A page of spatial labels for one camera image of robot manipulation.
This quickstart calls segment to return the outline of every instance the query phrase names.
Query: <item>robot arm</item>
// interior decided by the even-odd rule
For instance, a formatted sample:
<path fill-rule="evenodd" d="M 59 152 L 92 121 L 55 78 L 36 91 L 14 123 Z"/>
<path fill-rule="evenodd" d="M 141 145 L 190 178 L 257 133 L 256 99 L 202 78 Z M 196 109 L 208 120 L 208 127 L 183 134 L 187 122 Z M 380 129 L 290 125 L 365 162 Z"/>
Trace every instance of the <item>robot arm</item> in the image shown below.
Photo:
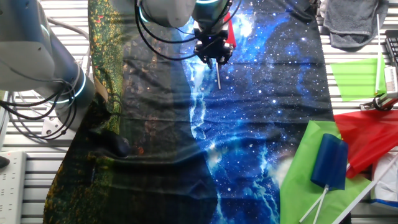
<path fill-rule="evenodd" d="M 192 16 L 195 21 L 195 36 L 198 39 L 194 54 L 210 68 L 211 59 L 215 58 L 218 70 L 228 62 L 236 47 L 228 12 L 233 0 L 164 1 L 161 4 L 159 0 L 142 0 L 139 3 L 141 19 L 164 27 L 181 27 Z"/>

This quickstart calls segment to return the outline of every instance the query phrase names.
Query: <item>wrinkled cloth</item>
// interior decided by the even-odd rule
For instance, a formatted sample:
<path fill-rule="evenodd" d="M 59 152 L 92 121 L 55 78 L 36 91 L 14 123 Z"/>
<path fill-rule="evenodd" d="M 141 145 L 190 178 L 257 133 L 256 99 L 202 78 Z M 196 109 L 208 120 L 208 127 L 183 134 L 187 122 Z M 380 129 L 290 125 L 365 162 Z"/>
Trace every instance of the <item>wrinkled cloth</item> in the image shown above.
<path fill-rule="evenodd" d="M 332 47 L 358 49 L 377 36 L 387 16 L 387 0 L 327 0 L 324 26 L 330 30 Z"/>
<path fill-rule="evenodd" d="M 96 86 L 108 95 L 97 95 L 84 118 L 44 223 L 279 223 L 284 161 L 308 121 L 333 121 L 309 1 L 243 0 L 221 90 L 215 68 L 199 58 L 171 62 L 153 53 L 125 4 L 89 0 L 88 10 Z M 163 39 L 190 37 L 147 26 Z M 192 33 L 193 21 L 181 30 Z M 193 52 L 192 42 L 146 37 L 170 57 Z M 131 155 L 104 153 L 88 129 L 118 133 Z"/>

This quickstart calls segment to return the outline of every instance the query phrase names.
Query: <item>green fabric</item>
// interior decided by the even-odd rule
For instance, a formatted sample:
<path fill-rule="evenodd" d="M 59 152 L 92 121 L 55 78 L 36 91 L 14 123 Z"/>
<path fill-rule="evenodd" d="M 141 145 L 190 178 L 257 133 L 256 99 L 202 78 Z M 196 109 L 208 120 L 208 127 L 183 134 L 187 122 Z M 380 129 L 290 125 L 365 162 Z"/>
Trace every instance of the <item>green fabric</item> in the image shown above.
<path fill-rule="evenodd" d="M 313 184 L 310 179 L 322 136 L 325 133 L 341 137 L 334 122 L 310 121 L 308 123 L 292 165 L 280 188 L 280 224 L 299 223 L 299 220 L 323 192 L 323 188 Z M 346 179 L 345 190 L 328 192 L 317 223 L 333 223 L 369 183 L 370 181 L 364 177 L 357 176 L 353 179 Z M 317 208 L 315 207 L 304 220 L 304 224 L 313 223 Z"/>
<path fill-rule="evenodd" d="M 379 91 L 386 92 L 384 80 L 384 58 L 381 55 Z M 377 58 L 330 65 L 343 101 L 372 98 L 375 94 Z"/>

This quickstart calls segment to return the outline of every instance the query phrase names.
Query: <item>blue object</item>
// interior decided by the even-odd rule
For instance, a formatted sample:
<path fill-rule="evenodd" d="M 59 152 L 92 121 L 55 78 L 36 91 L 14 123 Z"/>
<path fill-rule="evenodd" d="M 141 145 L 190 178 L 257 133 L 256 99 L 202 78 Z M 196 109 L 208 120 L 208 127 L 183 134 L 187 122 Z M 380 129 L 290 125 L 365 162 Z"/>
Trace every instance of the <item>blue object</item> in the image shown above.
<path fill-rule="evenodd" d="M 347 143 L 332 134 L 324 134 L 311 181 L 322 188 L 329 185 L 329 190 L 332 188 L 344 190 L 347 158 Z"/>

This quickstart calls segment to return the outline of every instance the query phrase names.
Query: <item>metal bracket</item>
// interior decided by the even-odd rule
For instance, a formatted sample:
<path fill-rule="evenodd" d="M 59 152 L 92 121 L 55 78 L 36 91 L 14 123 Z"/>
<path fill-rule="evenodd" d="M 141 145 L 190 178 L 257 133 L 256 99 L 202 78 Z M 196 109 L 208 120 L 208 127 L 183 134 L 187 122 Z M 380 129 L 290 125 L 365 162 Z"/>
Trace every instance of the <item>metal bracket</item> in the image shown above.
<path fill-rule="evenodd" d="M 46 135 L 52 134 L 55 131 L 57 131 L 61 126 L 62 126 L 62 122 L 58 118 L 46 117 L 44 119 L 44 123 L 43 123 L 42 135 L 46 136 Z M 64 135 L 61 135 L 56 140 L 71 140 L 75 137 L 75 134 L 76 134 L 76 132 L 72 131 L 71 129 L 68 129 Z"/>

